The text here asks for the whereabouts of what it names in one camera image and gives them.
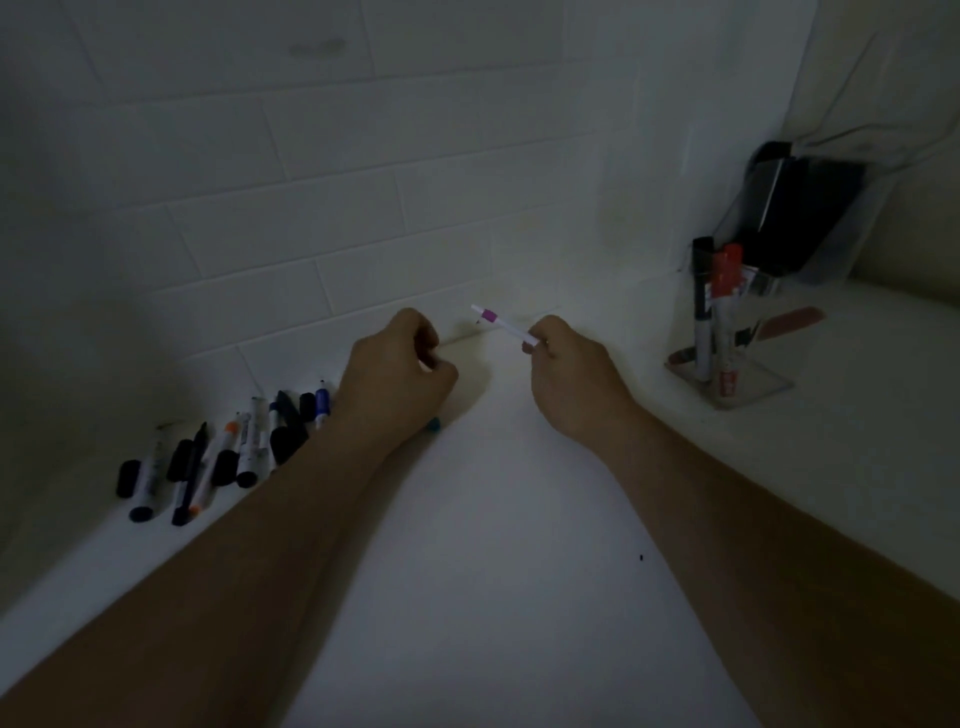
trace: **finger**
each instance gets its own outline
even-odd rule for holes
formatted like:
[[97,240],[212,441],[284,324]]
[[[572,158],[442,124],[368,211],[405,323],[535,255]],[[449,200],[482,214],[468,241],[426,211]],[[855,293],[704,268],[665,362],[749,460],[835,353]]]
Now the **finger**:
[[401,308],[394,318],[390,320],[390,323],[387,324],[386,330],[411,338],[417,336],[422,331],[423,333],[421,333],[420,336],[423,337],[428,349],[433,349],[440,343],[440,339],[437,337],[437,331],[433,328],[433,325],[426,316],[415,308]]
[[573,334],[570,324],[560,316],[544,316],[530,327],[530,333],[543,342],[546,342],[550,351],[557,353],[564,347],[564,343]]
[[460,378],[460,372],[450,362],[438,359],[436,368],[426,376],[436,382],[436,385],[443,392],[444,399],[446,399],[447,395],[453,391],[453,385]]
[[437,357],[433,350],[438,343],[437,332],[429,325],[426,328],[418,329],[417,333],[414,334],[414,351],[417,353],[417,359],[423,362],[428,369],[434,369],[437,366]]
[[547,348],[547,345],[543,342],[537,344],[533,351],[531,358],[533,359],[532,366],[534,369],[539,369],[542,366],[545,366],[550,359],[554,357],[554,353]]

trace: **pen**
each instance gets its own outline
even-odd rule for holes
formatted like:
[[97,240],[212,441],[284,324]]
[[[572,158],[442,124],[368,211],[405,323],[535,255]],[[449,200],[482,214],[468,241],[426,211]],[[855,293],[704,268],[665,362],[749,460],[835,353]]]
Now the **pen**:
[[330,415],[330,393],[326,390],[326,382],[320,380],[320,389],[317,390],[317,419],[314,420],[314,426],[320,429],[320,425]]
[[497,316],[488,308],[483,308],[482,306],[478,306],[476,303],[472,305],[470,308],[472,308],[474,311],[479,313],[481,319],[484,319],[485,321],[489,321],[491,324],[497,324],[501,328],[507,329],[511,334],[513,334],[516,338],[522,340],[525,344],[529,344],[530,346],[535,347],[537,344],[540,343],[540,339],[537,339],[536,337],[532,336],[531,334],[527,333],[521,328],[518,328],[517,326],[511,324],[509,321],[505,321],[502,316]]
[[200,472],[200,461],[206,449],[206,423],[200,425],[193,438],[193,447],[190,449],[190,459],[187,462],[185,475],[177,490],[177,505],[174,508],[173,525],[186,525],[190,521],[190,501],[197,485],[197,474]]
[[710,381],[713,359],[713,326],[707,303],[712,256],[712,237],[698,237],[693,241],[693,346],[696,351],[693,375],[703,382]]

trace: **clear acrylic holder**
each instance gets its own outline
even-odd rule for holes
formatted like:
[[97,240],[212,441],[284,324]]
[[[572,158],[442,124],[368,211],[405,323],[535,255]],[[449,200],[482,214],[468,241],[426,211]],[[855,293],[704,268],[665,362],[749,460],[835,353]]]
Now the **clear acrylic holder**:
[[[819,324],[827,317],[828,302],[849,276],[896,183],[897,175],[889,171],[874,168],[870,174],[859,195],[801,270],[775,277],[744,268],[749,281],[741,286],[732,315],[732,329],[738,332],[734,337],[740,337],[740,344],[732,350],[732,368],[737,371],[732,396],[721,396],[715,344],[709,382],[697,379],[695,359],[689,358],[694,346],[693,256],[709,255],[710,260],[704,259],[702,264],[707,270],[712,266],[711,254],[694,251],[691,246],[667,338],[666,368],[717,409],[734,409],[796,386],[819,337]],[[743,215],[738,196],[714,232],[717,250],[735,240]],[[715,333],[715,313],[713,329]]]

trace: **white countertop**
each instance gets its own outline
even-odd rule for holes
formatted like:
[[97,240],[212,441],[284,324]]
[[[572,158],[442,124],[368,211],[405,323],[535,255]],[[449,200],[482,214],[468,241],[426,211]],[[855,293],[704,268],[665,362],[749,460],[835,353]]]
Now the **white countertop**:
[[[960,596],[960,314],[850,284],[801,386],[722,413],[662,368],[674,285],[608,285],[560,313],[701,447]],[[619,488],[536,411],[518,342],[495,330],[442,355],[461,369],[444,429],[372,486],[282,724],[755,724]],[[68,520],[58,493],[0,570]],[[224,490],[184,529],[118,505],[0,619],[0,691],[238,498]]]

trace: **white tile wall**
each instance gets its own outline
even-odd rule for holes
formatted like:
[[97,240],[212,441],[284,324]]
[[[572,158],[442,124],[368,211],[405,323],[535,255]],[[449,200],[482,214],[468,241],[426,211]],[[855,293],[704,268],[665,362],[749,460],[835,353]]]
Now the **white tile wall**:
[[266,100],[294,177],[481,149],[482,104],[470,77],[311,88]]
[[402,237],[317,261],[334,313],[346,313],[488,276],[486,223]]
[[239,273],[152,294],[157,339],[179,356],[329,315],[313,261]]
[[202,197],[170,211],[208,276],[404,233],[391,170]]
[[41,118],[68,208],[149,203],[283,180],[253,98],[76,109]]
[[430,230],[589,193],[603,149],[601,137],[582,136],[399,167],[407,225]]
[[18,93],[42,103],[93,103],[104,91],[57,0],[4,3],[0,67]]
[[659,272],[782,115],[810,3],[9,5],[0,324],[42,328],[43,376],[185,409],[247,363],[329,375],[404,303],[450,338],[570,266]]
[[113,99],[363,78],[355,0],[64,0]]
[[557,0],[366,0],[376,72],[384,76],[559,61]]

